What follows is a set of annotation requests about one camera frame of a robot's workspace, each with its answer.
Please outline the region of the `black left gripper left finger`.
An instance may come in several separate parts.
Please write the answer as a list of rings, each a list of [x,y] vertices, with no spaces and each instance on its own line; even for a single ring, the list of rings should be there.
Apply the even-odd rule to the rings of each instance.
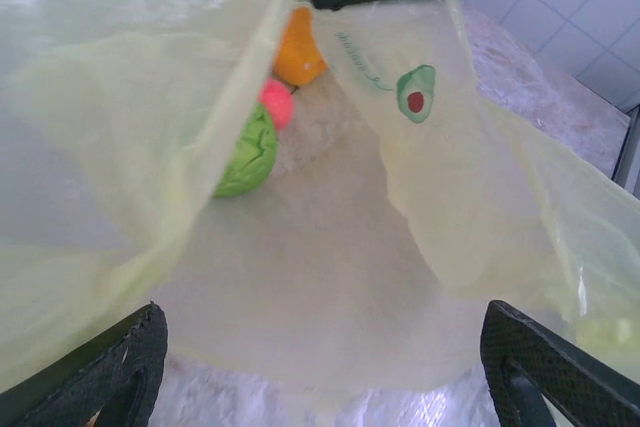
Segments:
[[[146,426],[163,379],[168,328],[149,303],[1,394],[3,426]]]

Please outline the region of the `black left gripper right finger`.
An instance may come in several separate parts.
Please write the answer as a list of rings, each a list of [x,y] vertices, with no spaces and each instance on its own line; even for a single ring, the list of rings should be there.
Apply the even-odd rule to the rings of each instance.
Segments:
[[[637,426],[639,384],[510,304],[488,304],[480,356],[502,426]]]

